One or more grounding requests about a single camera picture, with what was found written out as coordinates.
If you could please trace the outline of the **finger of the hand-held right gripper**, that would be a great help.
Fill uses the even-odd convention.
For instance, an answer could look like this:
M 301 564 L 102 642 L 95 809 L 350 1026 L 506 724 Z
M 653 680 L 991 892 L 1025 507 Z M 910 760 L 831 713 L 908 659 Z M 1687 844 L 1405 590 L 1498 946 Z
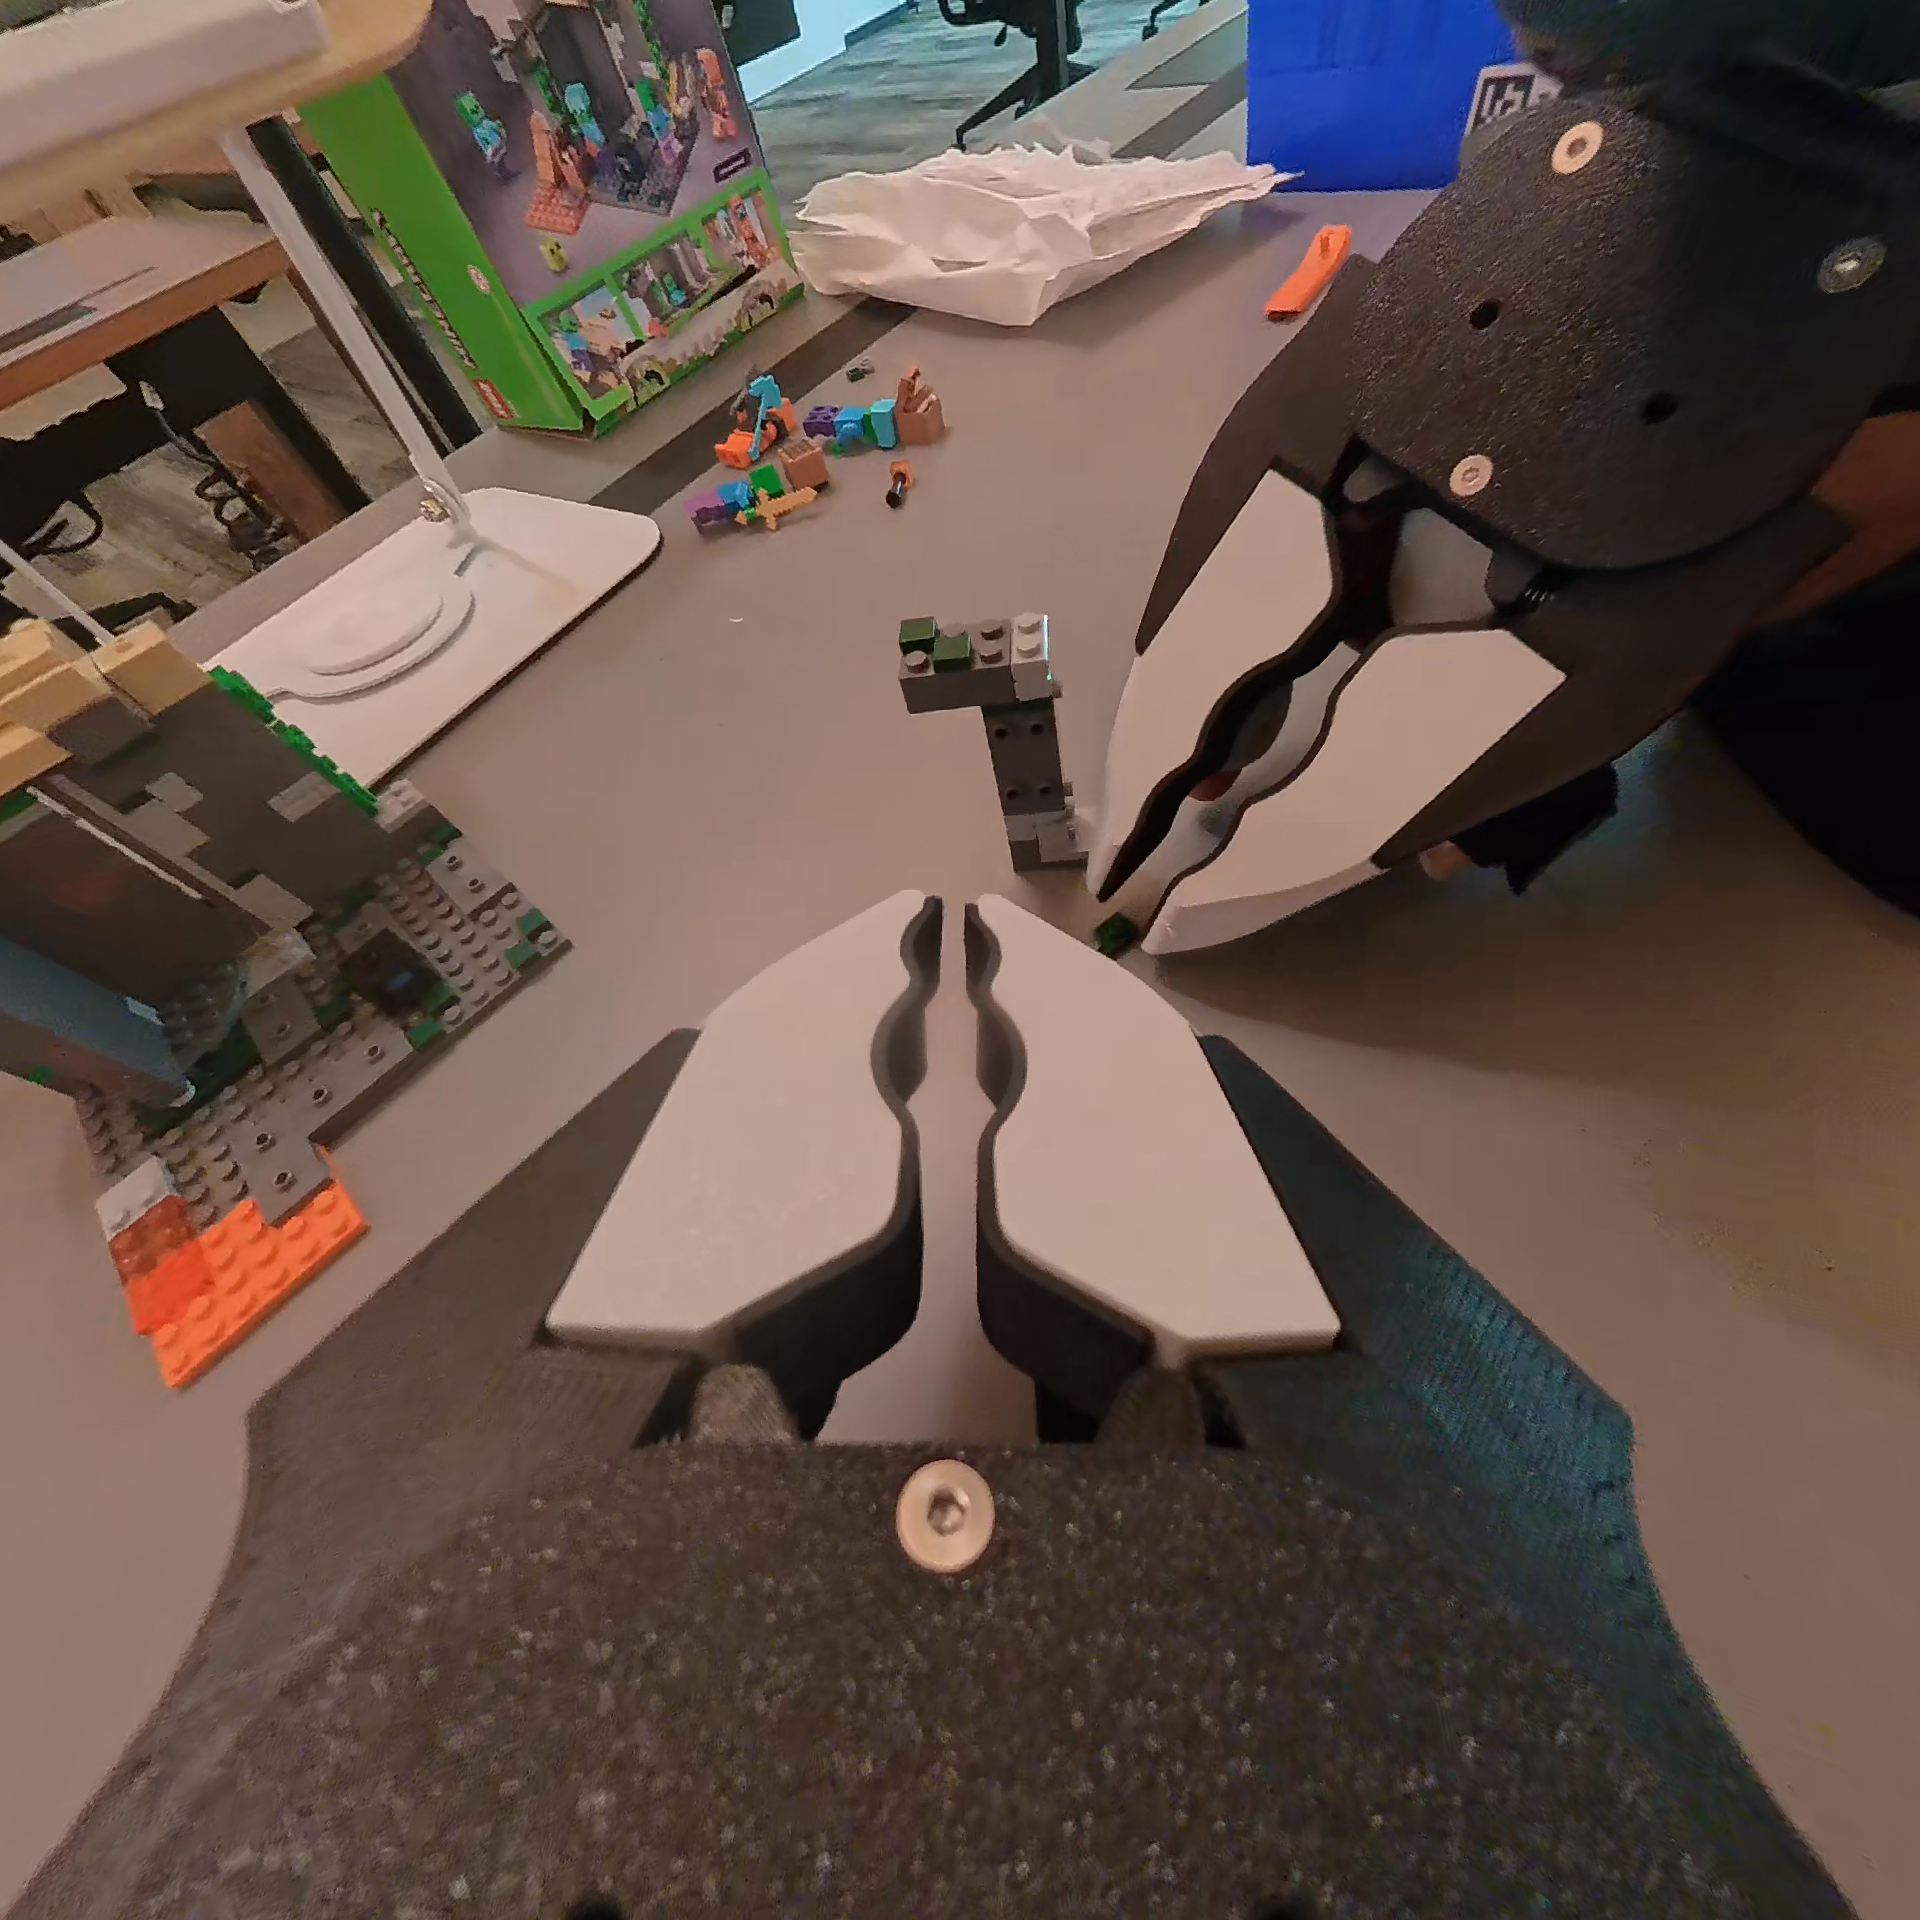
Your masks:
M 1384 639 L 1313 750 L 1165 899 L 1148 955 L 1220 948 L 1380 878 L 1380 852 L 1566 675 L 1498 627 Z
M 1095 812 L 1095 899 L 1157 920 L 1213 852 L 1182 827 L 1215 717 L 1254 671 L 1308 636 L 1336 602 L 1324 503 L 1265 471 L 1198 579 L 1135 659 L 1105 753 Z

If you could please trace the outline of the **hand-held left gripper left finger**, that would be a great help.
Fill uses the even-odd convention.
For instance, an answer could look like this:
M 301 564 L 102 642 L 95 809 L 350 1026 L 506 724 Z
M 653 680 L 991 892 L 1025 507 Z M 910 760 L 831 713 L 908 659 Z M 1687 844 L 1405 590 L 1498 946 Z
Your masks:
M 791 951 L 701 1029 L 546 1310 L 580 1346 L 703 1359 L 797 1340 L 872 1361 L 900 1333 L 806 1333 L 921 1225 L 939 900 L 900 891 Z

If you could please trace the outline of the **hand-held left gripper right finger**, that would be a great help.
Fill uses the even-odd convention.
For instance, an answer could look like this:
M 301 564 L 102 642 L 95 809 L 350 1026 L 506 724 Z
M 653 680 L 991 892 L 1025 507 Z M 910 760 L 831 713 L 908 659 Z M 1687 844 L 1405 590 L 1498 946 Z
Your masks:
M 1170 1367 L 1329 1351 L 1332 1299 L 1190 1020 L 1001 895 L 966 935 L 993 1103 L 978 1197 L 1018 1277 Z

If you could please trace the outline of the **grey white brick column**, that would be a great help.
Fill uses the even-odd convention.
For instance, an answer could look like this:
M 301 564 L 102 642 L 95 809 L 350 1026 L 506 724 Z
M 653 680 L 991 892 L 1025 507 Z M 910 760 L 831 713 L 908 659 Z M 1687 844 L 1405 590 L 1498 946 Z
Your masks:
M 1091 852 L 1060 750 L 1060 695 L 984 708 L 1008 852 L 1018 874 L 1086 869 Z

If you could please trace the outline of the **person's right hand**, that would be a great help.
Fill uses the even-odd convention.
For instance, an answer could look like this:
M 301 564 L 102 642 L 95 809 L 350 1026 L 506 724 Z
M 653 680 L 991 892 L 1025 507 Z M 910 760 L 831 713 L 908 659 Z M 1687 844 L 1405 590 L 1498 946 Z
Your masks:
M 1866 419 L 1813 498 L 1847 527 L 1847 542 L 1801 579 L 1757 624 L 1791 619 L 1872 583 L 1917 550 L 1917 411 Z

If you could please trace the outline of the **orange brick separator tool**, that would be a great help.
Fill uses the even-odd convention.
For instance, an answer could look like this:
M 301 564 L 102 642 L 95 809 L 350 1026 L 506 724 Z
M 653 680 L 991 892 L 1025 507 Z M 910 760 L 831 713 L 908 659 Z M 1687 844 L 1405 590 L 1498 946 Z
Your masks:
M 1354 228 L 1323 225 L 1317 235 L 1311 235 L 1300 260 L 1265 302 L 1261 315 L 1271 324 L 1304 319 L 1332 287 L 1332 278 L 1346 268 L 1351 252 Z

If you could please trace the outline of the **blue plastic bin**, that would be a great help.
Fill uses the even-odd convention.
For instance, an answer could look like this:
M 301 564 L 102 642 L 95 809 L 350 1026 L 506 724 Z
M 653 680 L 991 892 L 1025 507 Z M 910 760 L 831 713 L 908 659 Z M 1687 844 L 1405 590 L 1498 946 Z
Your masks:
M 1479 74 L 1514 56 L 1490 4 L 1248 4 L 1246 161 L 1306 192 L 1444 189 Z

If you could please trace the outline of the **white crumpled bag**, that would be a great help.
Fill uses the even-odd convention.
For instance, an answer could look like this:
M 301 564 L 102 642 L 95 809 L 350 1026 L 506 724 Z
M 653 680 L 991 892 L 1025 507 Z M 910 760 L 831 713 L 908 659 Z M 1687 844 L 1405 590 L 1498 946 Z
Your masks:
M 824 179 L 789 218 L 789 239 L 823 296 L 1025 328 L 1286 182 L 1294 172 L 1222 151 L 1174 160 L 1014 143 Z

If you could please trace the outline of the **pile of colourful brick figures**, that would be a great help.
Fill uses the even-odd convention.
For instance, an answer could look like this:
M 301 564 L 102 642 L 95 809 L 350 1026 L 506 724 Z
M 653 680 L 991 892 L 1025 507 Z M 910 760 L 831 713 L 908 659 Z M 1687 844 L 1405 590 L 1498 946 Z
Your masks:
M 820 505 L 837 467 L 876 453 L 888 459 L 882 499 L 900 510 L 915 488 L 914 451 L 948 441 L 948 415 L 921 371 L 908 371 L 892 395 L 865 403 L 820 403 L 809 411 L 772 375 L 755 375 L 732 403 L 732 430 L 714 445 L 722 468 L 709 492 L 684 505 L 703 536 L 732 529 L 779 531 Z

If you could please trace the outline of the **orange brick plate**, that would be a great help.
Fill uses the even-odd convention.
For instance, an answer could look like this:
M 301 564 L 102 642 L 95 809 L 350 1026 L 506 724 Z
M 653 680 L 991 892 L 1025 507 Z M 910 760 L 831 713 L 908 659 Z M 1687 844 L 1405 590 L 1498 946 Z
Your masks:
M 156 1155 L 100 1197 L 132 1331 L 148 1340 L 170 1390 L 205 1377 L 366 1234 L 327 1150 L 321 1163 L 321 1188 L 281 1223 L 245 1201 L 195 1229 Z

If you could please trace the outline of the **grey green brick tower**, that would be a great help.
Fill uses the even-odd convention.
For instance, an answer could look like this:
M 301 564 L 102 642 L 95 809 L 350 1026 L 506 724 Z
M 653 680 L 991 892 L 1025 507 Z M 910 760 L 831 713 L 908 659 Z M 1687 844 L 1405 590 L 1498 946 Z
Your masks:
M 281 1225 L 568 951 L 437 805 L 164 627 L 6 629 L 4 1068 L 75 1103 L 102 1194 Z

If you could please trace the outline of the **white lamp base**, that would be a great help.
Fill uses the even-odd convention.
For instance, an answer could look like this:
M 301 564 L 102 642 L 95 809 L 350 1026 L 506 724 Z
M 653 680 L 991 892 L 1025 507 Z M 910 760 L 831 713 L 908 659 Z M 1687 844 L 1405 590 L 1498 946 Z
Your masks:
M 346 776 L 378 786 L 662 550 L 651 515 L 473 489 L 419 515 L 212 670 L 247 683 Z

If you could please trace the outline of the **green toy box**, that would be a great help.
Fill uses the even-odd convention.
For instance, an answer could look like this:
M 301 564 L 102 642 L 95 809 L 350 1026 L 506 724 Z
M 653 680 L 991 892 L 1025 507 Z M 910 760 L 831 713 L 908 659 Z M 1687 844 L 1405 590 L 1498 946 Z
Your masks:
M 300 123 L 498 427 L 605 434 L 804 296 L 722 6 L 432 4 Z

